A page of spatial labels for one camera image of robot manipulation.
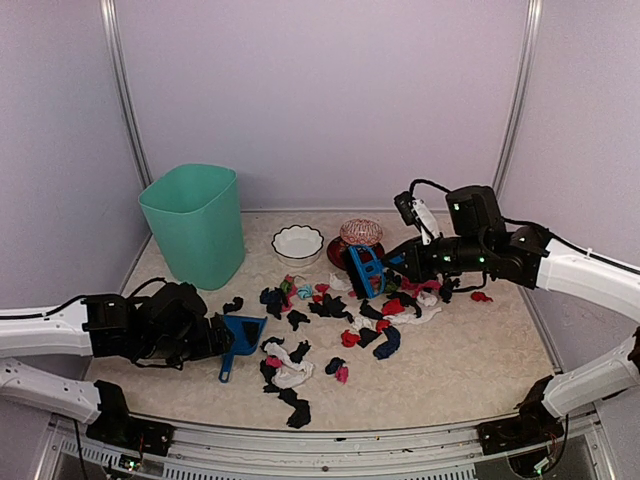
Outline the blue hand brush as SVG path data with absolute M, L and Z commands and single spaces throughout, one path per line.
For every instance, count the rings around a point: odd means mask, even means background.
M 349 246 L 342 254 L 342 260 L 357 299 L 372 299 L 382 294 L 397 291 L 402 277 L 383 266 L 377 250 L 367 245 Z

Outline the blue plastic dustpan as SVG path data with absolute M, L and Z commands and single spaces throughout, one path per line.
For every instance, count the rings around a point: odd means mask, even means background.
M 222 366 L 218 375 L 218 380 L 221 383 L 227 383 L 231 377 L 231 371 L 234 363 L 234 359 L 237 356 L 250 356 L 252 355 L 258 346 L 259 340 L 262 336 L 262 332 L 266 326 L 266 317 L 245 317 L 239 315 L 224 315 L 225 323 L 235 334 L 235 342 L 231 350 L 222 356 Z M 248 347 L 244 339 L 244 333 L 242 329 L 243 321 L 253 321 L 262 324 L 261 335 L 258 342 L 253 347 Z

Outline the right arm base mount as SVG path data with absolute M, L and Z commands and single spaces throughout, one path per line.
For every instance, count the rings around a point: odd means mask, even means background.
M 480 423 L 476 427 L 484 455 L 536 445 L 565 434 L 564 421 L 549 413 L 542 404 L 544 389 L 552 376 L 534 383 L 516 406 L 515 416 Z

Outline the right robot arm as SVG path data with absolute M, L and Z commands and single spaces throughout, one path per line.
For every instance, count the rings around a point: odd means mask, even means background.
M 445 200 L 452 237 L 436 232 L 433 215 L 412 189 L 395 196 L 404 223 L 420 234 L 387 253 L 384 266 L 412 283 L 479 272 L 492 280 L 570 295 L 639 319 L 638 267 L 578 247 L 537 223 L 503 217 L 489 186 L 447 190 Z M 549 429 L 551 418 L 638 384 L 639 336 L 633 334 L 574 370 L 538 380 L 519 406 L 524 412 L 511 423 L 512 436 L 531 444 Z

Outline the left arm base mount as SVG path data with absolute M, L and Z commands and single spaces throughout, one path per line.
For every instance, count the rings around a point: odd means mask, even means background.
M 166 457 L 175 428 L 168 423 L 133 416 L 122 389 L 113 383 L 97 380 L 98 417 L 86 427 L 86 436 L 103 443 Z

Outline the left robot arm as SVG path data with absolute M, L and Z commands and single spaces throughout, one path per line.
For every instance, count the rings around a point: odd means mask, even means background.
M 118 357 L 138 368 L 180 370 L 229 352 L 235 341 L 220 315 L 209 316 L 195 286 L 162 280 L 152 295 L 78 295 L 56 307 L 1 313 L 1 395 L 85 425 L 99 421 L 121 445 L 140 434 L 119 386 L 65 378 L 25 357 Z

